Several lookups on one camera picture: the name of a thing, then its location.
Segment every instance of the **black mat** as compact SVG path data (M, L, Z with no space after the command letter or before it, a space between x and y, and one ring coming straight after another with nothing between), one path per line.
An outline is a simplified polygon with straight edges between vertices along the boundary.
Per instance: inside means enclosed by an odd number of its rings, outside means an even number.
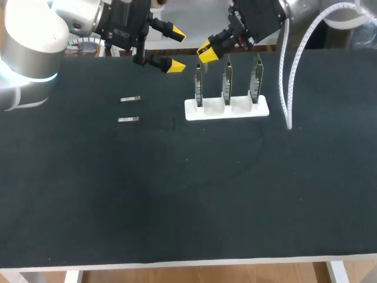
M278 57L262 54L269 117L205 122L184 118L195 57L168 76L66 59L46 105L0 113L0 268L377 253L377 52L306 52L293 131ZM252 59L232 56L234 94Z

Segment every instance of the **wooden floor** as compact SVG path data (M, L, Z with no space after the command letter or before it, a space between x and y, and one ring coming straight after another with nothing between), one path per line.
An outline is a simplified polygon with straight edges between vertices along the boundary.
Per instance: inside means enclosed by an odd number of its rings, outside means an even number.
M360 283L377 261L345 262L350 283ZM44 273L64 283L64 272ZM88 271L82 283L330 283L326 264L276 264ZM0 283L7 281L0 275Z

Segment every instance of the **metal part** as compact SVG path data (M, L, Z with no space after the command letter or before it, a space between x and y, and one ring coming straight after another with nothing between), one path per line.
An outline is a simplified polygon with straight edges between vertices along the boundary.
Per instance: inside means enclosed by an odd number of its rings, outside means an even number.
M108 48L115 46L126 51L135 48L133 62L138 65L149 64L164 73L180 73L185 68L184 64L145 50L145 39L150 28L180 42L186 37L173 23L153 18L150 9L151 0L112 0L111 5L104 3L102 13L101 9L99 11L101 19L95 32L101 35Z
M252 79L250 82L250 94L252 96L253 103L257 104L259 101L260 88L262 86L264 66L259 54L254 60L254 69L252 72Z
M195 73L195 99L198 107L203 107L203 84L202 84L202 77L201 77L201 66L200 64L196 65L196 73Z
M141 101L140 96L121 98L120 102L138 102Z
M16 73L28 78L50 78L59 71L64 56L61 52L47 53L32 50L4 32L1 59Z
M319 12L320 0L279 0L286 16L293 23L301 22Z
M232 97L232 79L233 79L233 68L228 58L226 63L224 74L223 74L223 97L225 105L230 105L230 98Z
M139 122L139 117L130 117L130 118L119 118L118 123L136 123Z
M104 3L102 0L54 0L52 9L67 23L70 33L88 37L98 26Z

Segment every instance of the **small metal block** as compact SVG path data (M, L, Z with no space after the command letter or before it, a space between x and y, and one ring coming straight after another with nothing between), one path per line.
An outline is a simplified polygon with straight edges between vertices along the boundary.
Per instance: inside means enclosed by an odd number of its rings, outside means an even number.
M120 99L120 102L138 102L141 101L140 96L135 96L135 97L124 97Z
M119 118L118 123L136 123L139 122L139 117L130 117L130 118Z

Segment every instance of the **metal connector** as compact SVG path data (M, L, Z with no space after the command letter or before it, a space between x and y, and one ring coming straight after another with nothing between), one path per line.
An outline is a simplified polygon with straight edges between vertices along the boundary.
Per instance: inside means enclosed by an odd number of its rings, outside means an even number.
M230 105L230 98L232 97L232 79L233 79L233 68L228 58L226 63L224 74L223 74L223 97L225 105Z
M203 106L203 84L202 84L202 76L201 76L201 66L200 64L196 65L196 72L195 72L195 99L198 107Z
M135 96L135 97L125 97L125 98L121 98L120 99L120 102L138 102L138 101L141 101L141 97L140 96Z
M118 123L136 123L139 122L139 117L130 117L130 118L119 118Z
M254 68L252 72L252 79L250 82L250 93L253 103L257 104L259 100L260 88L262 86L264 67L259 54L254 59Z

